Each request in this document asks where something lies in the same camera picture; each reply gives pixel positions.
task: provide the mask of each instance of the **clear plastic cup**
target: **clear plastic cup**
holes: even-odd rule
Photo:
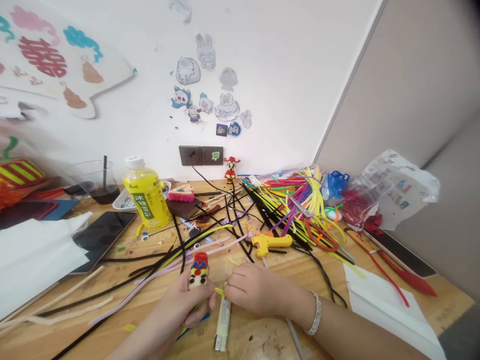
[[[105,170],[103,160],[94,160],[69,166],[65,173],[100,205],[111,204],[120,195],[111,161],[106,162]]]

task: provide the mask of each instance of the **bracelet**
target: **bracelet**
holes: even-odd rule
[[[308,335],[313,336],[319,329],[320,325],[320,316],[322,315],[322,303],[320,302],[319,296],[315,292],[311,292],[316,300],[316,311],[315,311],[315,318],[313,319],[313,324],[310,330],[304,330]]]

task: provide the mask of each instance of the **wooden table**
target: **wooden table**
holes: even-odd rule
[[[213,181],[213,183],[220,188],[226,186],[225,180],[216,180]],[[214,189],[204,181],[194,181],[190,184],[194,187],[197,193],[214,191]],[[245,207],[251,205],[246,197],[242,199],[241,202]],[[225,203],[222,200],[219,204],[223,206]],[[110,205],[98,205],[92,199],[85,199],[77,205],[74,210],[80,213],[92,211],[94,215],[91,217],[90,221],[94,221],[103,212],[112,211],[113,208]],[[258,215],[256,207],[254,207],[251,212],[252,214]],[[226,216],[227,214],[222,210],[218,212],[215,217],[217,219],[222,219]],[[246,221],[246,218],[241,220],[244,231],[247,228],[246,224],[244,224]],[[135,232],[140,223],[141,218],[138,216],[115,245],[134,240]],[[186,228],[187,227],[183,224],[180,226],[184,239],[188,238],[188,230],[185,231]],[[166,252],[176,238],[176,234],[174,236],[170,235],[172,230],[166,230],[153,235],[145,242],[137,241],[126,245],[126,249],[120,252],[115,248],[112,248],[107,257],[129,258],[153,254],[156,252]],[[224,239],[227,236],[230,236],[230,234],[225,230],[220,230],[211,235],[214,239],[217,239],[218,237]],[[356,258],[356,265],[382,276],[366,253],[349,237],[347,237],[346,250]],[[288,254],[270,253],[266,258],[270,268],[297,284],[300,284],[304,288],[315,291],[319,295],[329,299],[330,295],[328,288],[317,265],[308,256],[301,254],[292,248],[289,248],[287,251]],[[258,261],[254,253],[255,251],[252,253],[253,259],[255,262],[261,264],[262,262]],[[345,283],[343,264],[339,260],[328,256],[321,250],[315,249],[313,253],[322,262],[328,276],[330,277],[333,288],[342,295],[350,307],[350,298]],[[242,249],[237,246],[233,246],[231,251],[227,250],[225,252],[219,252],[209,257],[209,278],[218,287],[222,287],[223,283],[231,274],[232,267],[234,266],[230,262],[229,257],[239,263],[246,261],[245,254]],[[55,305],[55,308],[109,289],[125,280],[128,274],[133,270],[152,264],[155,261],[156,259],[145,259],[136,262],[106,263],[104,264],[105,269],[98,276],[59,302]],[[474,304],[474,301],[468,295],[440,275],[434,276],[428,280],[438,294],[438,297],[430,297],[413,289],[410,285],[399,278],[386,264],[384,268],[401,288],[404,288],[415,295],[423,314],[437,335],[441,334],[445,329],[451,326]],[[162,294],[178,274],[179,270],[150,282],[130,303],[71,350],[64,359],[104,359],[129,335],[129,332],[124,330],[124,326],[126,324],[138,325],[152,310],[157,300],[162,297]],[[86,277],[86,275],[66,277],[61,281],[60,285],[32,304],[19,316],[27,315],[33,310],[48,303],[58,295],[73,287],[84,277]],[[20,326],[0,339],[0,359],[51,359],[88,329],[87,323],[89,320],[115,307],[135,288],[135,286],[136,285],[133,283],[130,283],[110,294],[94,300],[93,302],[91,301],[71,309],[71,311],[81,310],[93,303],[114,296],[114,300],[109,304],[82,316],[65,320],[51,326],[32,323]],[[257,317],[237,306],[232,307],[227,346],[228,351],[226,353],[214,352],[213,346],[219,314],[218,308],[219,307],[217,306],[217,308],[212,311],[210,319],[201,323],[197,328],[189,331],[189,333],[174,345],[169,359],[300,358],[285,319]],[[68,310],[53,316],[63,315],[67,312]],[[298,326],[296,326],[296,329],[300,342],[309,359],[330,359],[329,355],[318,344],[312,341],[309,336],[304,334]]]

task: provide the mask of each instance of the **hand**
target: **hand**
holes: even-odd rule
[[[235,305],[262,316],[282,315],[289,311],[289,296],[298,286],[275,272],[252,263],[232,269],[225,296]]]

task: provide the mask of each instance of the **electrical socket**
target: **electrical socket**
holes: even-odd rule
[[[224,164],[223,146],[202,146],[201,149],[203,151],[203,165]]]
[[[204,154],[202,152],[201,146],[180,145],[178,147],[178,150],[180,151],[180,160],[183,166],[190,166],[190,161],[189,161],[190,150],[195,151],[195,154],[193,154],[191,157],[191,164],[195,166],[204,164]]]

